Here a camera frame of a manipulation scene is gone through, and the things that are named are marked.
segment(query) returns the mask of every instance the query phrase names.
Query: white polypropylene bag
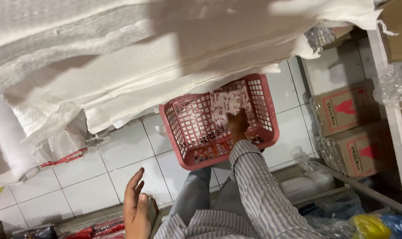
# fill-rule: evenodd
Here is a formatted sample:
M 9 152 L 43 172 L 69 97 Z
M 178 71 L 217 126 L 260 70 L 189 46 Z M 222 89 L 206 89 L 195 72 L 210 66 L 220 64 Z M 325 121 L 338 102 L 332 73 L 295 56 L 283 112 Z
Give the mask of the white polypropylene bag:
M 294 55 L 318 57 L 306 30 L 322 21 L 372 30 L 379 13 L 373 0 L 1 1 L 0 93 L 29 144 L 81 109 L 97 133 L 179 95 L 208 92 L 212 82 Z M 17 21 L 8 26 L 8 17 Z

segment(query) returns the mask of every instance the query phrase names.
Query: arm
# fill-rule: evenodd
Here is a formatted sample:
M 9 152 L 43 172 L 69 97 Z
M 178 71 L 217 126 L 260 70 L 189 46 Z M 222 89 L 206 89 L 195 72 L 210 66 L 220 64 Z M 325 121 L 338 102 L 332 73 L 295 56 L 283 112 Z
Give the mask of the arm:
M 228 117 L 235 143 L 229 158 L 231 179 L 239 185 L 242 204 L 258 235 L 262 239 L 322 239 L 285 198 L 261 152 L 243 134 L 248 126 L 241 127 L 237 117 Z

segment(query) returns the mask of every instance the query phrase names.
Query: striped cuff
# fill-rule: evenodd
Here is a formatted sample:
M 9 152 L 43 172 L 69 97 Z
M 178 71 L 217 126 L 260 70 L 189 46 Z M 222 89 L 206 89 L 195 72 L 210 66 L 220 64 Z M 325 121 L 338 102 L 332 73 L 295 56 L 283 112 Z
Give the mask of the striped cuff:
M 251 141 L 247 139 L 243 139 L 238 141 L 230 152 L 229 161 L 231 167 L 230 179 L 236 182 L 235 178 L 235 163 L 236 160 L 245 153 L 254 152 L 261 154 L 258 147 L 251 143 Z

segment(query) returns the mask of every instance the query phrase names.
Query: white tile floor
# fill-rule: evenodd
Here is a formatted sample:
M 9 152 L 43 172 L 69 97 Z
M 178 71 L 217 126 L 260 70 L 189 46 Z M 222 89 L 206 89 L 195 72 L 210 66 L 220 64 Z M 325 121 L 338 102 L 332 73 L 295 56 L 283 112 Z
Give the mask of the white tile floor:
M 268 74 L 280 130 L 278 142 L 263 153 L 271 171 L 294 164 L 290 149 L 302 146 L 312 157 L 317 128 L 309 110 L 308 87 L 295 58 L 279 64 L 281 73 Z M 159 115 L 137 120 L 112 132 L 112 139 L 84 158 L 39 173 L 25 183 L 0 193 L 0 220 L 8 231 L 66 219 L 119 205 L 130 177 L 145 168 L 144 192 L 158 205 L 171 205 L 188 171 L 179 166 L 167 138 L 158 135 Z M 210 191 L 220 189 L 230 174 L 223 162 L 214 166 Z

